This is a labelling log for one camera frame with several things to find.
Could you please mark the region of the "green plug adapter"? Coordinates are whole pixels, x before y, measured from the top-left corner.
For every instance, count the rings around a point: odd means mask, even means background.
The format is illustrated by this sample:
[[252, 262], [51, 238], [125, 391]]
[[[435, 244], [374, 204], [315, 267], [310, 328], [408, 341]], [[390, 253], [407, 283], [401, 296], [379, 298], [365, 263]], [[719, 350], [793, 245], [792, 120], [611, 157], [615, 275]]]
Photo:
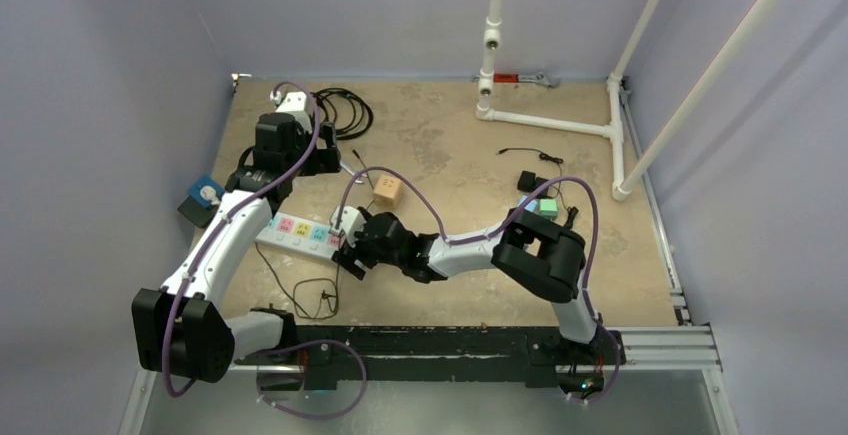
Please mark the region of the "green plug adapter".
[[545, 219], [556, 220], [559, 215], [557, 201], [552, 198], [539, 199], [537, 213]]

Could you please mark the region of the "beige dragon cube socket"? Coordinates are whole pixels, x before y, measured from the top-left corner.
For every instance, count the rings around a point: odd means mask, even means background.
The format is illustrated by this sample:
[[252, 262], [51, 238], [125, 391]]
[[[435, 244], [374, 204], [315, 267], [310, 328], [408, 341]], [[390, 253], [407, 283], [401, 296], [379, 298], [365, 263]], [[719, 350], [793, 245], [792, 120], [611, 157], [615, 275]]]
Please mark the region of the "beige dragon cube socket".
[[395, 209], [403, 196], [404, 183], [397, 177], [381, 174], [373, 187], [375, 204], [389, 209]]

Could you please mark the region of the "white colourful power strip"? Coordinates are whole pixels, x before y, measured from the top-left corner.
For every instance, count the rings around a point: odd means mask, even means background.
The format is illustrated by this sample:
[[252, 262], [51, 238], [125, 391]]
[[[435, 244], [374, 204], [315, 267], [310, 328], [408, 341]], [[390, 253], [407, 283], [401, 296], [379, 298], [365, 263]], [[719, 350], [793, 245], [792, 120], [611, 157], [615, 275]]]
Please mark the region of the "white colourful power strip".
[[340, 246], [328, 225], [285, 213], [274, 215], [255, 241], [325, 261], [331, 261]]

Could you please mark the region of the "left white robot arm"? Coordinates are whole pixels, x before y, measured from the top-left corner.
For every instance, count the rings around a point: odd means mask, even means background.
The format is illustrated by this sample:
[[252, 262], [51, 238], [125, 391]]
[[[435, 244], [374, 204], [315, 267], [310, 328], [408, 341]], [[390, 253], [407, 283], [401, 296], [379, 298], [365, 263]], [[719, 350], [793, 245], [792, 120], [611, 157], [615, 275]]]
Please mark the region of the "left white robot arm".
[[255, 308], [225, 319], [217, 306], [256, 237], [291, 194], [294, 178], [340, 169], [335, 127], [325, 116], [260, 116], [255, 142], [228, 177], [197, 245], [159, 288], [140, 290], [131, 303], [143, 369], [165, 379], [215, 383], [232, 362], [257, 352], [275, 364], [295, 357], [292, 314]]

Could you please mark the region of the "blue wall socket box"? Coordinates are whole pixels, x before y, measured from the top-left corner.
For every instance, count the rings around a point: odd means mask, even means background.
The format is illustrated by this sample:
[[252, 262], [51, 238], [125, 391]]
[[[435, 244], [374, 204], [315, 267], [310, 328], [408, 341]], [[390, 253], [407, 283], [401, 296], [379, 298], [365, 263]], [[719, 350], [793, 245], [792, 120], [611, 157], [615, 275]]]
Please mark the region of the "blue wall socket box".
[[210, 176], [202, 175], [188, 188], [187, 193], [203, 208], [210, 208], [221, 203], [224, 188]]

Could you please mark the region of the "blue plug adapter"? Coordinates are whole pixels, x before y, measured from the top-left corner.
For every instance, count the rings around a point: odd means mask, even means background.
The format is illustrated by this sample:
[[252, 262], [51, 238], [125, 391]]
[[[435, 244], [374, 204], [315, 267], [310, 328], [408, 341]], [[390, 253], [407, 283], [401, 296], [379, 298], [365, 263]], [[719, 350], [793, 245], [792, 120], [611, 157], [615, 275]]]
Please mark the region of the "blue plug adapter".
[[517, 207], [521, 207], [524, 210], [531, 213], [539, 213], [539, 200], [529, 197], [528, 195], [522, 195], [519, 199]]

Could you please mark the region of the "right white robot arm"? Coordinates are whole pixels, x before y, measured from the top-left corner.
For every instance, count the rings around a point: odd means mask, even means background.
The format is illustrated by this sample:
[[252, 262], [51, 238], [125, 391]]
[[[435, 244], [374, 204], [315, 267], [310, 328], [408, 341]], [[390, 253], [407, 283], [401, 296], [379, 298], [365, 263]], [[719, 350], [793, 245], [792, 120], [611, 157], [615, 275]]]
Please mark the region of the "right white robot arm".
[[585, 240], [568, 224], [513, 209], [504, 225], [453, 240], [416, 234], [395, 214], [371, 214], [363, 207], [337, 207], [330, 221], [331, 234], [340, 239], [332, 259], [358, 279], [378, 264], [424, 284], [497, 269], [551, 303], [569, 359], [584, 362], [600, 349], [599, 322], [588, 296], [597, 241]]

